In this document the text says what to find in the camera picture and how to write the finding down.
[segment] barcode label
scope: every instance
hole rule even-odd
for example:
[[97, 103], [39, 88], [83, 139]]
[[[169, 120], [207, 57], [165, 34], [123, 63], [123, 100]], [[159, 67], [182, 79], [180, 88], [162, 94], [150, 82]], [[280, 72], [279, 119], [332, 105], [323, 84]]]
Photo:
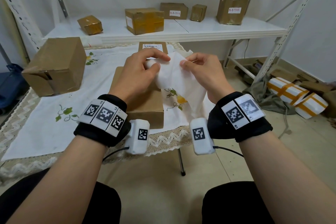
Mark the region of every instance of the barcode label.
[[169, 11], [169, 16], [181, 17], [181, 11], [170, 10]]
[[132, 19], [126, 16], [126, 24], [127, 26], [129, 26], [130, 28], [133, 28], [133, 23], [132, 23]]
[[229, 14], [240, 14], [240, 11], [242, 10], [241, 7], [230, 7], [229, 8]]
[[144, 49], [144, 48], [152, 48], [152, 47], [154, 47], [154, 48], [160, 50], [161, 52], [163, 52], [162, 44], [143, 44], [143, 45], [142, 45], [142, 48], [143, 48], [143, 49]]

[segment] forearm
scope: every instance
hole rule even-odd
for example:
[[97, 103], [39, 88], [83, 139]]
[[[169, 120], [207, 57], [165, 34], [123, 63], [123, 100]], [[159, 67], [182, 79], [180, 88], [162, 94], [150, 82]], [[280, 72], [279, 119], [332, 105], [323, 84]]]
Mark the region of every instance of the forearm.
[[276, 223], [333, 223], [336, 196], [272, 132], [239, 143]]
[[76, 136], [7, 223], [82, 223], [105, 151]]

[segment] metal table leg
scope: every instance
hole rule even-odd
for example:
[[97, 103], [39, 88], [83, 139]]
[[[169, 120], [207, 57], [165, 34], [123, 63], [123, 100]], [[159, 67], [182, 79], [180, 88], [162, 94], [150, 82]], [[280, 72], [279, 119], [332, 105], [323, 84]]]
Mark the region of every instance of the metal table leg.
[[183, 162], [182, 162], [182, 156], [181, 156], [181, 150], [180, 150], [180, 148], [177, 151], [178, 151], [178, 159], [180, 160], [181, 175], [185, 176], [186, 175], [186, 171], [184, 170], [184, 167], [183, 167]]

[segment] person's left hand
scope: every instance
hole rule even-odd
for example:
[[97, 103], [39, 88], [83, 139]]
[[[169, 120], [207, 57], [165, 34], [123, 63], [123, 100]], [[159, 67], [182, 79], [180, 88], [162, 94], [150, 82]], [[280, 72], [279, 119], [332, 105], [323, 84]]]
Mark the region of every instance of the person's left hand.
[[156, 48], [145, 48], [133, 53], [126, 59], [124, 69], [109, 94], [117, 96], [128, 104], [132, 98], [144, 92], [160, 70], [159, 63], [155, 63], [150, 69], [145, 70], [144, 63], [149, 57], [170, 61], [167, 54]]

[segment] white metal shelf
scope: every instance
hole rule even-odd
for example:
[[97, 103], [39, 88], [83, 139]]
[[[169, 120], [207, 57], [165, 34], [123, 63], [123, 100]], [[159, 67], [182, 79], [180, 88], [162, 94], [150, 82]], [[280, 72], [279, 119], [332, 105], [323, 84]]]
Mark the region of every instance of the white metal shelf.
[[286, 29], [258, 19], [245, 17], [242, 25], [222, 25], [215, 18], [205, 18], [202, 22], [191, 20], [165, 20], [164, 31], [133, 35], [126, 28], [125, 18], [99, 18], [103, 33], [88, 36], [79, 27], [77, 18], [69, 18], [58, 24], [44, 39], [54, 37], [79, 36], [84, 46], [108, 46], [115, 43], [139, 41], [192, 42], [227, 39], [247, 39], [282, 36]]

